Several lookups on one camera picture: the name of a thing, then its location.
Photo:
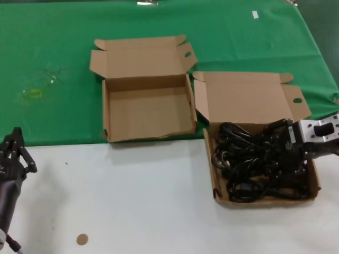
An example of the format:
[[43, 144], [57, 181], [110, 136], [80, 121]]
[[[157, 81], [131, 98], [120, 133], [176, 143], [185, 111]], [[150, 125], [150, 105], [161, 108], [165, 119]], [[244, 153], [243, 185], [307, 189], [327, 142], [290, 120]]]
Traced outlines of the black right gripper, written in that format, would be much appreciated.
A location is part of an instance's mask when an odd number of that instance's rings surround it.
[[[264, 128], [264, 133], [272, 134], [276, 130], [289, 127], [292, 123], [291, 119], [272, 122]], [[338, 156], [338, 139], [325, 142], [288, 141], [282, 146], [281, 165], [278, 166], [276, 179], [279, 182], [305, 182], [308, 179], [308, 171], [307, 166], [302, 163], [330, 154]]]

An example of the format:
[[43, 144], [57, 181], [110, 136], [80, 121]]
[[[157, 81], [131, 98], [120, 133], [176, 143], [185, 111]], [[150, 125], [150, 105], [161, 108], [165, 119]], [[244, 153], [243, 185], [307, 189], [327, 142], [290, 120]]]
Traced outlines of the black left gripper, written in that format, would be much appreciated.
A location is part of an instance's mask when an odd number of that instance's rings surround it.
[[[12, 158], [7, 158], [12, 151]], [[20, 157], [27, 166], [20, 163]], [[37, 166], [25, 148], [22, 129], [15, 127], [1, 142], [1, 230], [9, 230], [25, 173], [36, 173]]]

